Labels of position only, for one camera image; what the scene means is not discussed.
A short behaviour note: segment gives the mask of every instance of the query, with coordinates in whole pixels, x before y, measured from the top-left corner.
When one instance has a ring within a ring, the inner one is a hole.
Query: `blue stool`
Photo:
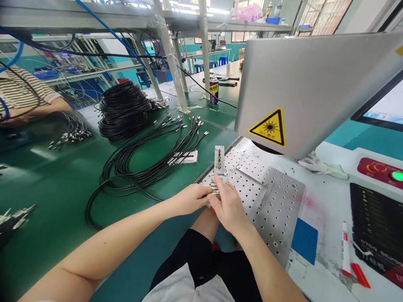
[[[194,64],[194,71],[196,73],[204,71],[203,63],[195,63]]]
[[[140,87],[143,89],[143,86],[147,86],[147,88],[151,87],[151,81],[148,79],[148,75],[146,71],[139,71],[136,73],[137,79],[139,80]]]
[[[228,64],[228,57],[220,57],[220,66]]]
[[[211,61],[210,62],[210,69],[214,68],[214,67],[218,67],[218,61]]]

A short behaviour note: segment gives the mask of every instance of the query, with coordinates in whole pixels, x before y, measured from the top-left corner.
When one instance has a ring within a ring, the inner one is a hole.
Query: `yellow warning triangle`
[[[286,147],[283,109],[277,108],[253,126],[249,132],[282,147]]]

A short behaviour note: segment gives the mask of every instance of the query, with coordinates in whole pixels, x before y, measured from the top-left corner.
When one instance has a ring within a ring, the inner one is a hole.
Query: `control panel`
[[[403,190],[403,169],[368,157],[361,158],[358,172]]]

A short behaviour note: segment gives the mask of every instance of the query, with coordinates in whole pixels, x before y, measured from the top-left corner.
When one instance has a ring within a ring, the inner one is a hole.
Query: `emergency stop button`
[[[388,171],[388,167],[379,161],[370,163],[366,168],[371,173],[385,173]]]

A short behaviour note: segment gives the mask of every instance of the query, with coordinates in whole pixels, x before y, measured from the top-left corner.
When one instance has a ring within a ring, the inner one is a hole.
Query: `black shorts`
[[[186,231],[171,256],[160,266],[150,291],[185,263],[189,265],[195,287],[219,275],[236,302],[262,300],[245,253],[213,251],[210,240],[192,229]]]

